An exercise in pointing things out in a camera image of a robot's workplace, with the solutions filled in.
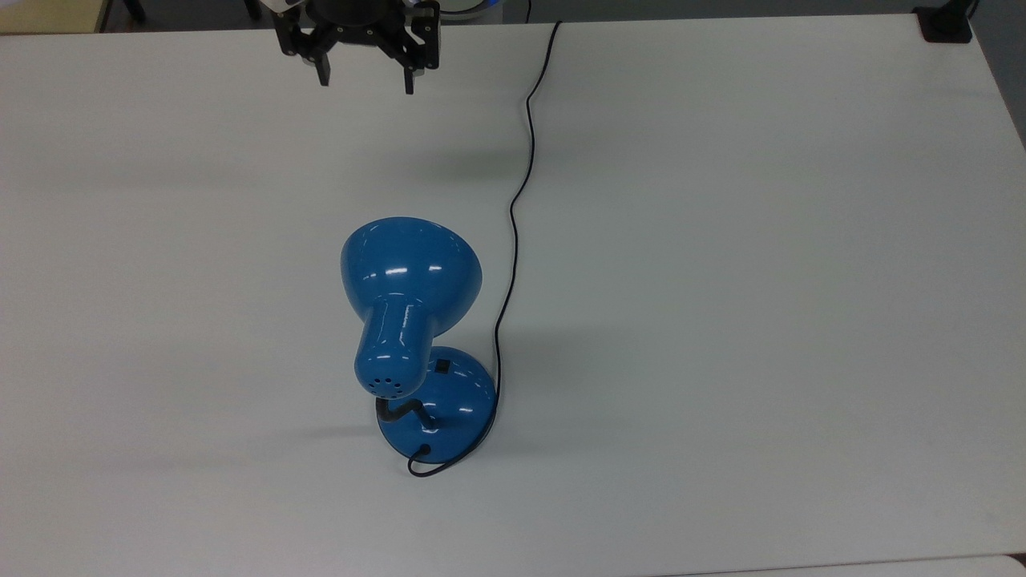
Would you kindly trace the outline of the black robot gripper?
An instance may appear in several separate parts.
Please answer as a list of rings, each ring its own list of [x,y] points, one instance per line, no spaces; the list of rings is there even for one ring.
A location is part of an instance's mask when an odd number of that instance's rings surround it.
[[[312,65],[322,87],[329,86],[329,52],[338,40],[377,38],[401,66],[406,95],[415,94],[415,77],[440,63],[437,1],[272,1],[271,12],[282,54]]]

